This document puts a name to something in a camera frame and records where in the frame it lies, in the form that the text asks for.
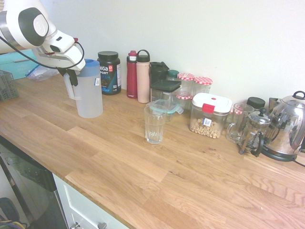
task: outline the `protein powder tub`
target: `protein powder tub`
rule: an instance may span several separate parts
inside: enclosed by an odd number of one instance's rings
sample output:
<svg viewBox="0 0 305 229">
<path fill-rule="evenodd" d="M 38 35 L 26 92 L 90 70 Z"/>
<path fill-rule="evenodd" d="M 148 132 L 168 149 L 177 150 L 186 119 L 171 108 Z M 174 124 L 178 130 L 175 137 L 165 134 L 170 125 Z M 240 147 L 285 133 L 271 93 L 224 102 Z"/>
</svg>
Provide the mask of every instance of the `protein powder tub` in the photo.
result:
<svg viewBox="0 0 305 229">
<path fill-rule="evenodd" d="M 121 92 L 121 61 L 117 52 L 98 53 L 101 72 L 102 94 L 113 95 Z"/>
</svg>

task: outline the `drinking glass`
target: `drinking glass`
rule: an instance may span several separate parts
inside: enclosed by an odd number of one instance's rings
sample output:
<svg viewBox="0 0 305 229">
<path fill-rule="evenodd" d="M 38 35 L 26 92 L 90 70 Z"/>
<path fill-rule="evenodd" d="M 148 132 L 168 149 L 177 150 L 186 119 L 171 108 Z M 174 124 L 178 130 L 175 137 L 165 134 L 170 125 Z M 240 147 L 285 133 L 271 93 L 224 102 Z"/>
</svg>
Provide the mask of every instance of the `drinking glass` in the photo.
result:
<svg viewBox="0 0 305 229">
<path fill-rule="evenodd" d="M 235 123 L 229 124 L 227 128 L 226 139 L 230 142 L 240 143 L 245 125 L 247 124 L 248 114 L 253 112 L 254 108 L 247 104 L 234 104 L 233 106 L 233 118 Z"/>
<path fill-rule="evenodd" d="M 145 137 L 151 144 L 162 141 L 163 128 L 166 121 L 167 109 L 161 105 L 149 105 L 144 108 Z"/>
</svg>

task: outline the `dish rack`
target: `dish rack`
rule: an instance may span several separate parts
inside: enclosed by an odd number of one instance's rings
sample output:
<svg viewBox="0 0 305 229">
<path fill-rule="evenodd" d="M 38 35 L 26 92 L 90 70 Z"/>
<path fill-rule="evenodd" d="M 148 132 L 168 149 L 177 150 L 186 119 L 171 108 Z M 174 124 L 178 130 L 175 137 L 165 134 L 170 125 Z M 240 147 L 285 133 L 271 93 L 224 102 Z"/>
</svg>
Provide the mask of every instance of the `dish rack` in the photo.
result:
<svg viewBox="0 0 305 229">
<path fill-rule="evenodd" d="M 0 100 L 8 100 L 19 96 L 12 73 L 0 70 Z"/>
</svg>

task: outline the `pink water bottle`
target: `pink water bottle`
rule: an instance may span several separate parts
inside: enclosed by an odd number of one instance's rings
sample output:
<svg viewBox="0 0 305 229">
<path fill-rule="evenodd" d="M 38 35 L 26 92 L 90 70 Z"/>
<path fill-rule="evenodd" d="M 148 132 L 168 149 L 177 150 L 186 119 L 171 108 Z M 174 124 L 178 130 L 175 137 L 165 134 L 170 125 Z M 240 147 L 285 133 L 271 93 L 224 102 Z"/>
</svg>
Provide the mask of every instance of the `pink water bottle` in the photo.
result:
<svg viewBox="0 0 305 229">
<path fill-rule="evenodd" d="M 132 50 L 127 56 L 127 97 L 136 99 L 137 89 L 137 52 Z"/>
<path fill-rule="evenodd" d="M 149 80 L 149 62 L 150 55 L 146 50 L 138 51 L 137 55 L 137 86 L 138 86 L 138 101 L 140 103 L 150 102 L 150 80 Z"/>
</svg>

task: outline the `cabinet handle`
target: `cabinet handle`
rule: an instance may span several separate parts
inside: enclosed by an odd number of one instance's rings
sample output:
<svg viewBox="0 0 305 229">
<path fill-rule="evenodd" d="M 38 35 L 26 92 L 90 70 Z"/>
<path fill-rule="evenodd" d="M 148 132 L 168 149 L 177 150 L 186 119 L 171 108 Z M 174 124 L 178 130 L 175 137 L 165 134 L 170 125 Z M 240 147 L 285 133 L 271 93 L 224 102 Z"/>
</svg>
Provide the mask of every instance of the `cabinet handle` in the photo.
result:
<svg viewBox="0 0 305 229">
<path fill-rule="evenodd" d="M 79 228 L 79 227 L 80 227 L 80 224 L 78 222 L 75 222 L 75 226 L 70 227 L 70 229 L 76 229 L 76 228 Z"/>
<path fill-rule="evenodd" d="M 105 229 L 107 227 L 107 223 L 99 223 L 98 225 L 97 225 L 97 228 L 98 229 Z"/>
</svg>

